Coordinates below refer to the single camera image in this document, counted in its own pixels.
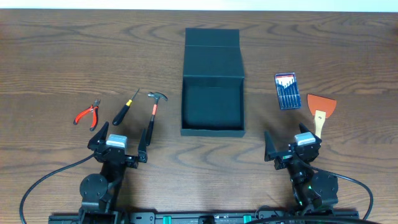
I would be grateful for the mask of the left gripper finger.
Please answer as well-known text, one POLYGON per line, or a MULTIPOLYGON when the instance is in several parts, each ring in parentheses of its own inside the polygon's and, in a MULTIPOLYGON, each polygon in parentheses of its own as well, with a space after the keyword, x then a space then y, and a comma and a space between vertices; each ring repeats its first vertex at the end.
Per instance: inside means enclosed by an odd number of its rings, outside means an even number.
POLYGON ((105 122, 102 128, 88 141, 87 148, 97 151, 106 144, 106 137, 109 129, 109 122, 105 122))
POLYGON ((139 145, 137 148, 138 152, 138 160, 139 162, 146 163, 147 162, 147 150, 146 150, 146 129, 142 130, 141 139, 139 141, 139 145))

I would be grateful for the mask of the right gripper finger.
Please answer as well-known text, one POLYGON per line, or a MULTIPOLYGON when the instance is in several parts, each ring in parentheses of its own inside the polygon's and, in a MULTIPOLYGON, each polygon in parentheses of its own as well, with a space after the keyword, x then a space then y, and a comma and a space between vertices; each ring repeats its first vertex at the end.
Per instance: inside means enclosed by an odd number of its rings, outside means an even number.
POLYGON ((273 161, 276 158, 277 152, 274 146, 274 142, 271 138, 271 135, 268 131, 264 132, 265 137, 265 154, 264 154, 264 161, 269 162, 273 161))
POLYGON ((321 144, 322 140, 312 133, 303 123, 299 125, 298 145, 321 144))

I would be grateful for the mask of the orange scraper wooden handle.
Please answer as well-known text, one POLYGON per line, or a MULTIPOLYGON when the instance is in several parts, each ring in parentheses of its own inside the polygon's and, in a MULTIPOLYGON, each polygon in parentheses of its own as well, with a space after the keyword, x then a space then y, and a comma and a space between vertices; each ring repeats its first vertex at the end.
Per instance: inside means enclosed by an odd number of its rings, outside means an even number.
POLYGON ((315 135, 318 138, 321 138, 325 120, 333 114, 336 104, 337 101, 331 98, 312 94, 307 95, 307 105, 313 115, 315 135))

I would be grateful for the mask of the black yellow screwdriver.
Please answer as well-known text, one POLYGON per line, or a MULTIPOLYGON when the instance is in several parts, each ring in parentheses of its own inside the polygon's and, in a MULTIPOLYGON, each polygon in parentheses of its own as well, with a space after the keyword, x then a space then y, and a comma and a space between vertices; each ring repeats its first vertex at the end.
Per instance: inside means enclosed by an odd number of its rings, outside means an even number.
POLYGON ((118 126, 122 123, 125 115, 127 114, 128 110, 130 109, 132 102, 134 101, 134 98, 140 91, 140 88, 136 90, 136 92, 133 94, 133 96, 127 101, 127 103, 121 108, 119 113, 114 117, 112 124, 114 126, 118 126))

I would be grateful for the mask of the blue screwdriver set case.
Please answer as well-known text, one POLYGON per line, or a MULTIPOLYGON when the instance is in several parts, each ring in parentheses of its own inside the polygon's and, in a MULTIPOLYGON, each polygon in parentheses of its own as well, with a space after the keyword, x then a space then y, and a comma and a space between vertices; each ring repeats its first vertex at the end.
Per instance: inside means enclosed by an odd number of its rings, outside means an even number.
POLYGON ((300 109, 302 107, 302 101, 295 73, 277 73, 274 76, 274 80, 280 109, 300 109))

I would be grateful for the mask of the red handled pliers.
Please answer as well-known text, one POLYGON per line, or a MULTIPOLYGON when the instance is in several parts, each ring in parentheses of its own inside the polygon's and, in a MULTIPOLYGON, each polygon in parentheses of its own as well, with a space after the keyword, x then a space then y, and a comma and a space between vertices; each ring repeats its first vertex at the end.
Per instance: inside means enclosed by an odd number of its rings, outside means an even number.
POLYGON ((97 99, 94 101, 94 103, 92 105, 90 105, 90 107, 88 107, 87 109, 85 109, 84 111, 80 112, 75 119, 73 120, 73 124, 77 125, 79 123, 79 121, 86 115, 92 113, 93 114, 93 120, 90 126, 90 131, 94 131, 97 127, 98 124, 98 108, 100 105, 101 100, 97 99))

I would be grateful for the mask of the small claw hammer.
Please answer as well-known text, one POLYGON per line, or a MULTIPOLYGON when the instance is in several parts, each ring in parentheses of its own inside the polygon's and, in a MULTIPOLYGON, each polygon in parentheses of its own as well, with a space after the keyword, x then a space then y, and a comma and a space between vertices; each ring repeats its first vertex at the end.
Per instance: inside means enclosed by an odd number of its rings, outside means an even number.
POLYGON ((168 98, 164 94, 159 93, 159 92, 149 92, 147 94, 147 96, 149 98, 153 98, 154 99, 154 105, 153 105, 153 109, 152 109, 149 125, 147 127, 147 133, 146 133, 146 145, 149 146, 150 142, 151 142, 151 139, 152 139, 152 132, 153 132, 153 128, 154 128, 154 120, 155 120, 155 116, 156 116, 159 100, 160 99, 164 99, 165 101, 168 101, 168 98))

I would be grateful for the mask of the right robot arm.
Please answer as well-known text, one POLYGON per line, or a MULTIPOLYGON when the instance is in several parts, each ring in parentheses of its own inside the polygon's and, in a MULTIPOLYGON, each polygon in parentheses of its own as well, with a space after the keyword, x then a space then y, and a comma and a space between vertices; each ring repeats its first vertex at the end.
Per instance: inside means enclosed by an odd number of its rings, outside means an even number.
POLYGON ((310 168, 319 155, 322 140, 304 124, 299 124, 300 134, 288 145, 286 151, 278 151, 269 132, 265 132, 266 162, 273 161, 276 170, 287 169, 292 191, 298 203, 295 212, 299 215, 332 214, 338 203, 338 179, 325 171, 315 172, 310 168))

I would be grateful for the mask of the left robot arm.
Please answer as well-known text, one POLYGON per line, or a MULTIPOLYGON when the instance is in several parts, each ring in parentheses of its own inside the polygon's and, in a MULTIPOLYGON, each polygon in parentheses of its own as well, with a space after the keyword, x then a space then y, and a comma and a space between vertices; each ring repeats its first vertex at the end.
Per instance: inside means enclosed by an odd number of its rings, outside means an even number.
POLYGON ((116 208, 119 191, 127 168, 136 169, 138 164, 147 162, 146 132, 142 131, 137 155, 126 154, 127 137, 107 135, 109 123, 88 141, 88 149, 102 164, 97 174, 86 176, 80 184, 82 196, 78 223, 129 223, 127 212, 116 208))

